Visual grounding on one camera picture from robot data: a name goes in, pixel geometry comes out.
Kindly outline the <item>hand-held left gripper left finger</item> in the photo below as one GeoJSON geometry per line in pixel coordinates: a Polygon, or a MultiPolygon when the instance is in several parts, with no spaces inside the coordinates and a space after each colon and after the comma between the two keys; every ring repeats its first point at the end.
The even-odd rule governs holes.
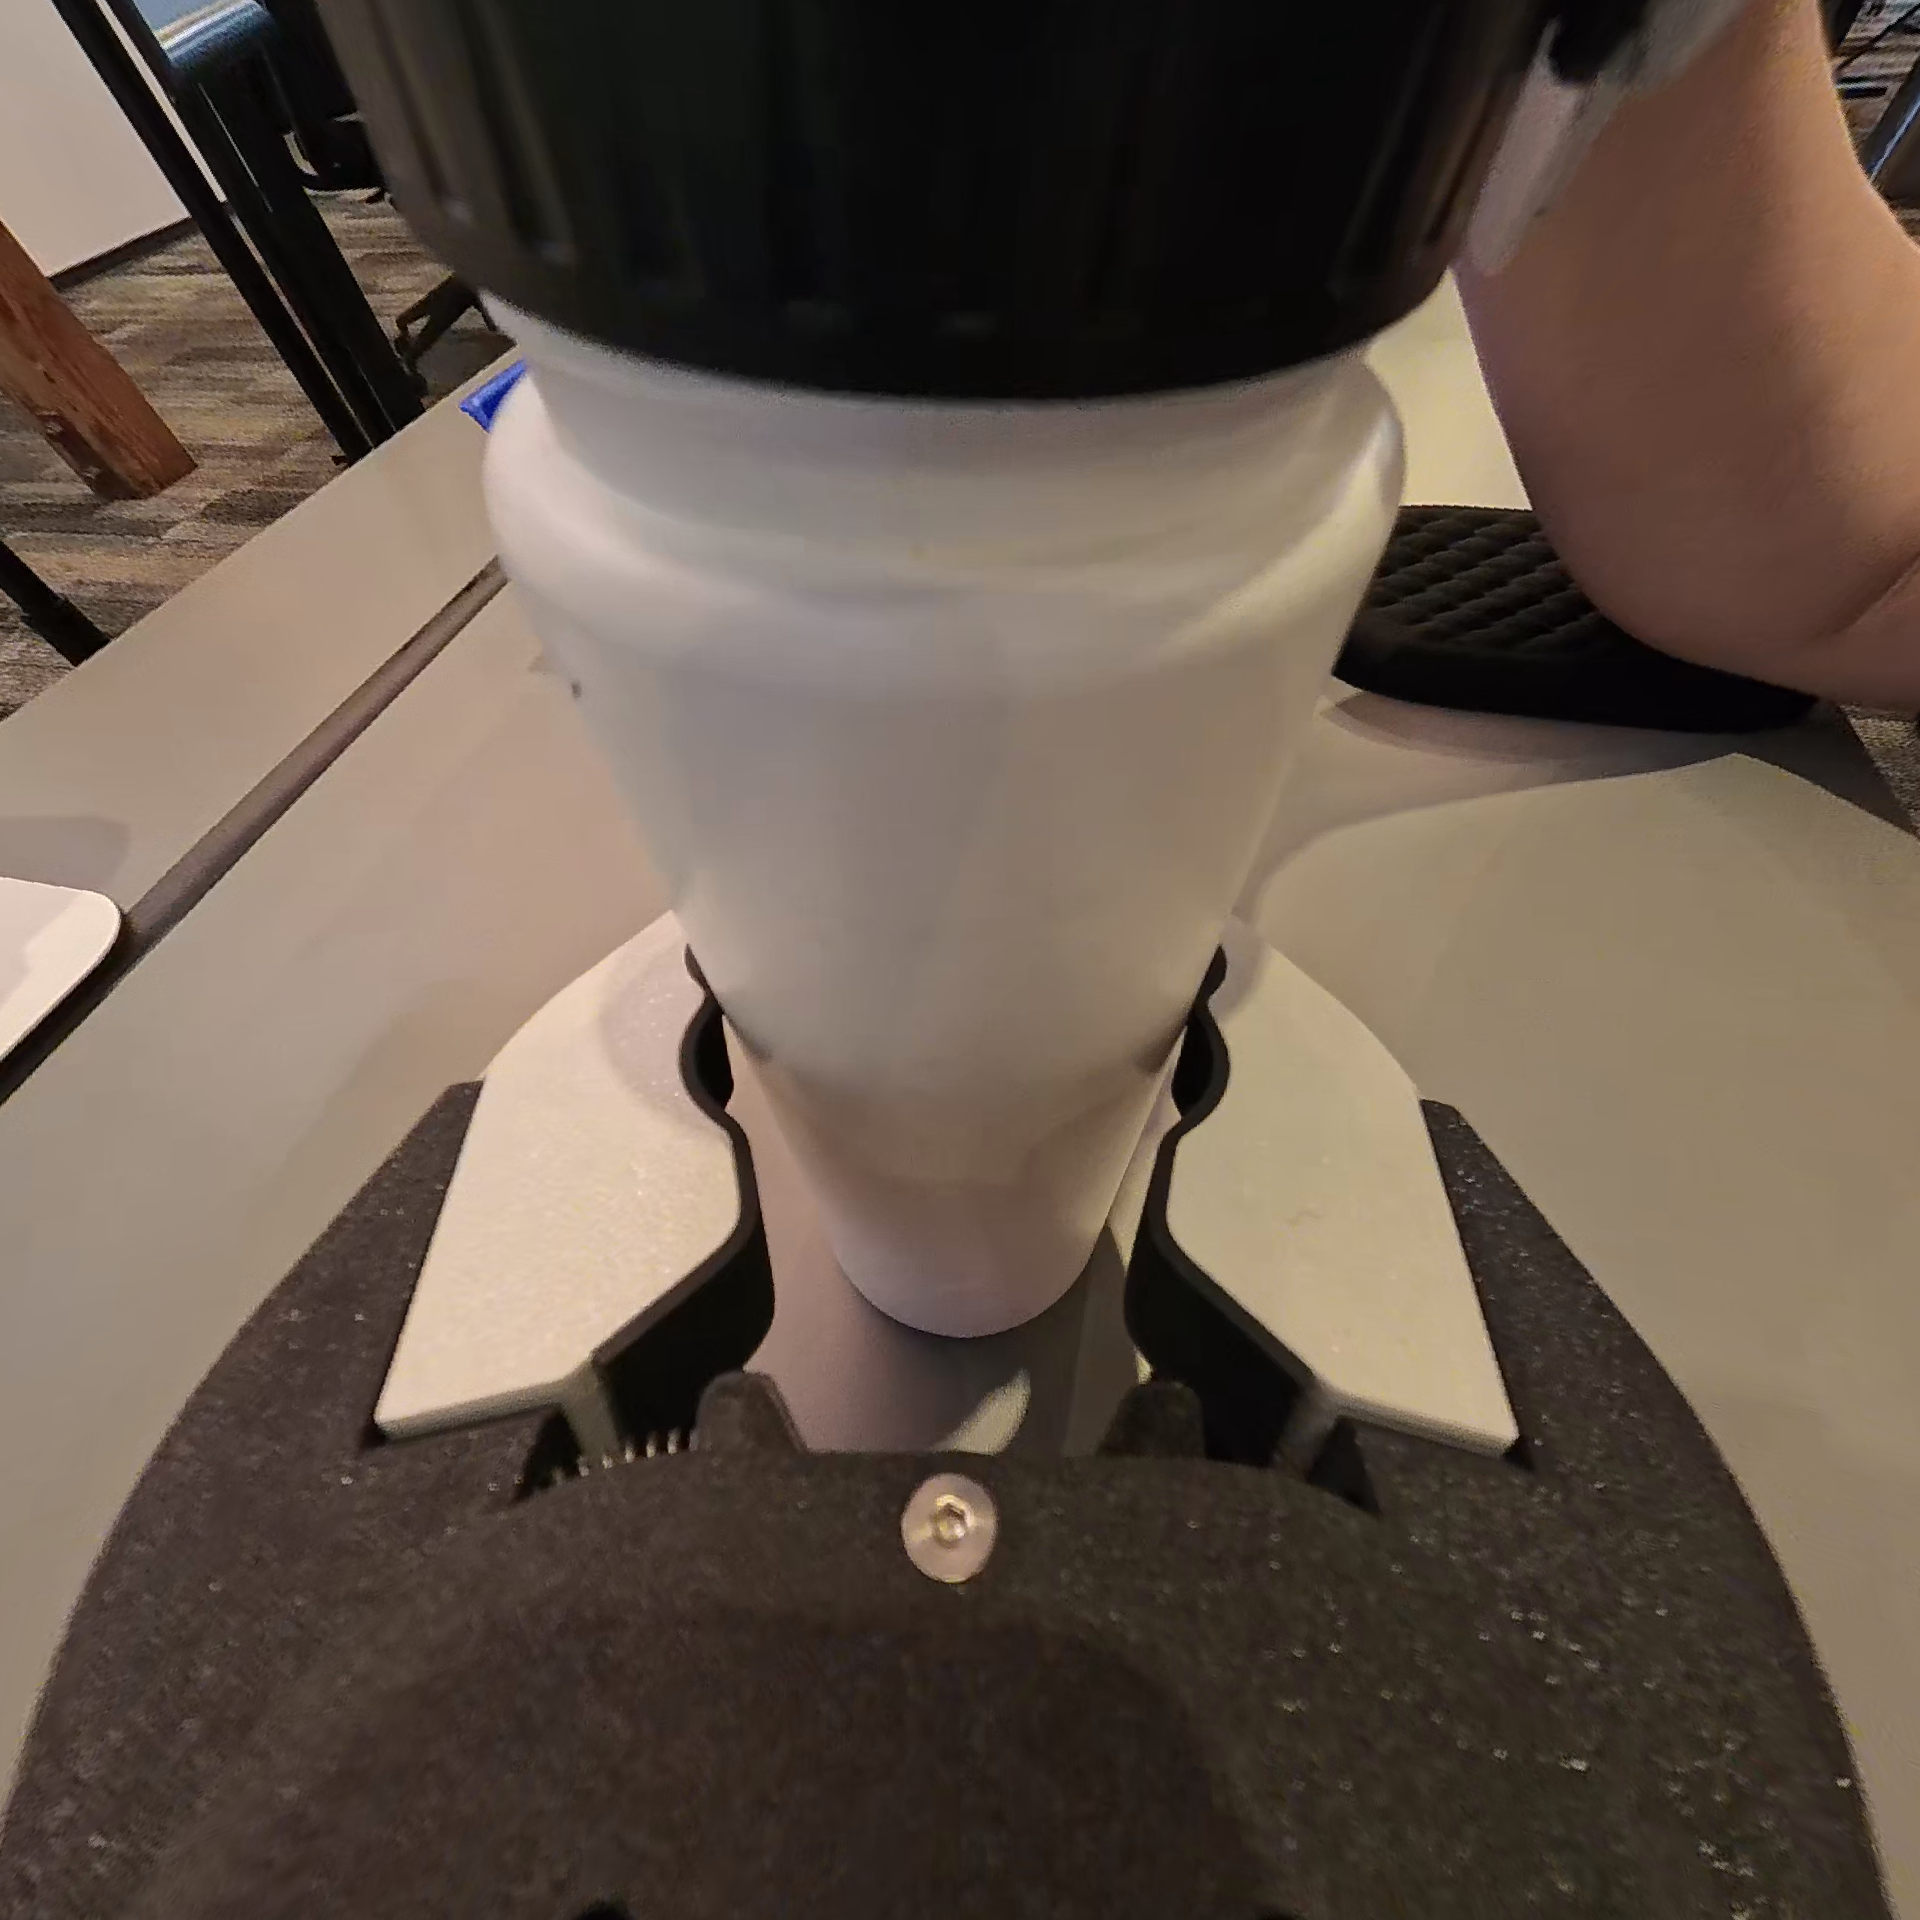
{"type": "Polygon", "coordinates": [[[551,999],[478,1089],[380,1436],[556,1414],[584,1464],[684,1449],[776,1308],[731,1096],[727,1022],[676,920],[551,999]]]}

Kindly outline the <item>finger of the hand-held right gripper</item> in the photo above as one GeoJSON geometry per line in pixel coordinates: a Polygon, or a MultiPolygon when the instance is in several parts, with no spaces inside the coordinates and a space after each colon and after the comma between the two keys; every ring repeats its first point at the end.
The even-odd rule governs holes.
{"type": "Polygon", "coordinates": [[[1555,3],[1467,228],[1497,275],[1627,103],[1672,86],[1747,3],[1555,3]]]}

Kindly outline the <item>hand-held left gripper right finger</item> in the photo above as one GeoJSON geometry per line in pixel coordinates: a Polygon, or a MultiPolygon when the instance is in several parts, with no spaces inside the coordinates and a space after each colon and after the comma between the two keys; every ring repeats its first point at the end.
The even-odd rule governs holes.
{"type": "Polygon", "coordinates": [[[1125,1327],[1212,1460],[1520,1440],[1416,1089],[1261,937],[1220,940],[1125,1174],[1125,1327]]]}

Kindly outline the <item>white plastic bottle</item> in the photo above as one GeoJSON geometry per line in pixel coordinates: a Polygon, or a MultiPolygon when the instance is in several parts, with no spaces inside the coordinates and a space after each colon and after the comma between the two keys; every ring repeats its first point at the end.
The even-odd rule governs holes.
{"type": "Polygon", "coordinates": [[[1365,352],[860,400],[493,299],[496,551],[848,1280],[984,1337],[1087,1264],[1400,505],[1365,352]]]}

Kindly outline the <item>black bottle lid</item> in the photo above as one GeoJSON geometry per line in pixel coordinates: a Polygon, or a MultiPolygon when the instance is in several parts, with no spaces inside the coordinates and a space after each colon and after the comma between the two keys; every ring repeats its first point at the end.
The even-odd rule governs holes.
{"type": "Polygon", "coordinates": [[[814,393],[1271,377],[1424,303],[1523,3],[335,3],[388,191],[499,307],[814,393]]]}

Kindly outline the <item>person's right forearm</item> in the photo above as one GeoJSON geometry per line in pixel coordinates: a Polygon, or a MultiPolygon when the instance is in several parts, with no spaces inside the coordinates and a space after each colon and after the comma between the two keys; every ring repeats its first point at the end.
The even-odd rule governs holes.
{"type": "Polygon", "coordinates": [[[1649,650],[1918,707],[1918,256],[1816,4],[1747,4],[1622,103],[1460,299],[1528,505],[1649,650]]]}

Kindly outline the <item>white stand base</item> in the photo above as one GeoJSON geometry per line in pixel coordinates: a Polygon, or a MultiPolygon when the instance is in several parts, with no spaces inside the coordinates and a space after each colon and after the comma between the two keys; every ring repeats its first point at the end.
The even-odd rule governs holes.
{"type": "Polygon", "coordinates": [[[1,879],[1,1062],[99,971],[123,929],[108,897],[1,879]]]}

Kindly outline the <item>dark office chair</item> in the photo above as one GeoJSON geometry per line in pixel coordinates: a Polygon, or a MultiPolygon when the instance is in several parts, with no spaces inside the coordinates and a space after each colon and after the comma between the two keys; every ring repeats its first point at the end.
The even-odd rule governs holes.
{"type": "Polygon", "coordinates": [[[329,194],[384,198],[367,127],[315,3],[140,3],[169,71],[205,96],[227,87],[297,154],[302,180],[329,194]]]}

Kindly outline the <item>wooden post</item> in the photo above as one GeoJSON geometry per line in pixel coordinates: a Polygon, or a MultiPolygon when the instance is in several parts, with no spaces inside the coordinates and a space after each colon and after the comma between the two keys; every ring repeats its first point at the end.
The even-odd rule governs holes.
{"type": "Polygon", "coordinates": [[[196,462],[13,233],[1,228],[1,390],[83,486],[149,498],[196,462]]]}

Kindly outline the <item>black metal table frame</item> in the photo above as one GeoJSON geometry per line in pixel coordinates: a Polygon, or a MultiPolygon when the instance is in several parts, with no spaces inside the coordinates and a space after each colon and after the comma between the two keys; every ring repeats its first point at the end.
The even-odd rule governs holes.
{"type": "Polygon", "coordinates": [[[135,3],[54,3],[91,73],[159,167],[191,227],[280,363],[353,464],[422,417],[398,356],[326,227],[297,154],[227,87],[180,86],[135,3]]]}

